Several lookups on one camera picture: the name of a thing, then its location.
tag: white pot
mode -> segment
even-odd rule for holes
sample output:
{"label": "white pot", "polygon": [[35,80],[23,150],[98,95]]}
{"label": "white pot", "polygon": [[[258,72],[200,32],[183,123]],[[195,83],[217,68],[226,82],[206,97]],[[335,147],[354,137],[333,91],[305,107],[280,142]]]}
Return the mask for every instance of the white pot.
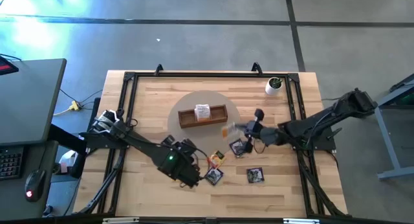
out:
{"label": "white pot", "polygon": [[270,86],[270,80],[271,79],[272,78],[270,78],[267,81],[267,84],[266,84],[266,87],[265,87],[265,91],[266,91],[266,94],[268,94],[268,95],[276,95],[279,92],[279,90],[283,87],[283,82],[281,83],[281,85],[280,85],[279,88],[274,89],[273,87]]}

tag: gray floor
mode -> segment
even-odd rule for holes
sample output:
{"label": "gray floor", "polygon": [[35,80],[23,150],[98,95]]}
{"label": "gray floor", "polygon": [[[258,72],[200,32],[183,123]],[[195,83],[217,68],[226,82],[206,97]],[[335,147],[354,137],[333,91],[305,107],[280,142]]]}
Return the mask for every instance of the gray floor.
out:
{"label": "gray floor", "polygon": [[[298,21],[412,22],[414,0],[292,0]],[[285,0],[5,0],[0,13],[100,19],[287,21]],[[359,87],[378,100],[414,72],[414,28],[298,27],[306,71],[322,97]],[[109,69],[241,70],[258,61],[266,71],[298,71],[288,26],[0,22],[1,53],[25,60],[66,58],[62,89],[81,100],[102,88]],[[56,111],[70,99],[60,94]],[[86,129],[89,111],[54,118],[69,132]],[[380,182],[391,163],[376,119],[347,119],[335,137],[349,213],[361,218],[414,220],[414,177]],[[72,187],[76,182],[69,182]],[[62,214],[71,193],[53,195]]]}

